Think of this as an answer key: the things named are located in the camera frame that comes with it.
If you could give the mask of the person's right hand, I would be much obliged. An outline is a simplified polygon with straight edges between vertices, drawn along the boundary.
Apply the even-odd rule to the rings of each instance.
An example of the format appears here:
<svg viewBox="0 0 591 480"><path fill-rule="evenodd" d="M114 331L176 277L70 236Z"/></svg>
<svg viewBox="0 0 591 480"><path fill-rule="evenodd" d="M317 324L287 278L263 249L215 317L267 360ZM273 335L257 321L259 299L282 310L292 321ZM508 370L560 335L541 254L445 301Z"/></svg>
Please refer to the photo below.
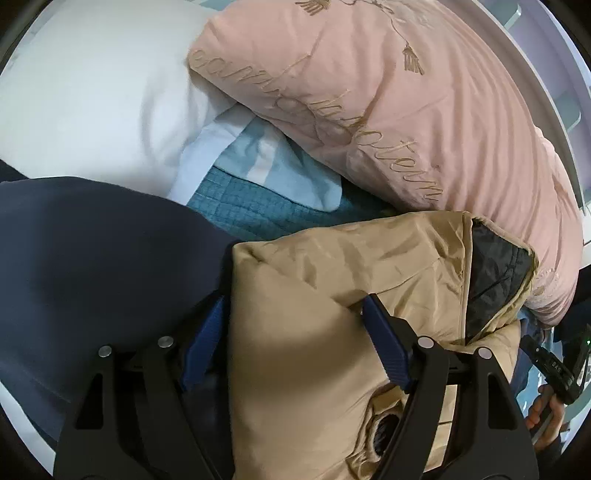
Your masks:
<svg viewBox="0 0 591 480"><path fill-rule="evenodd" d="M566 406L557 397L550 385L542 385L539 395L528 410L526 427L532 430L540 427L534 449L537 453L548 448L558 437L565 419Z"/></svg>

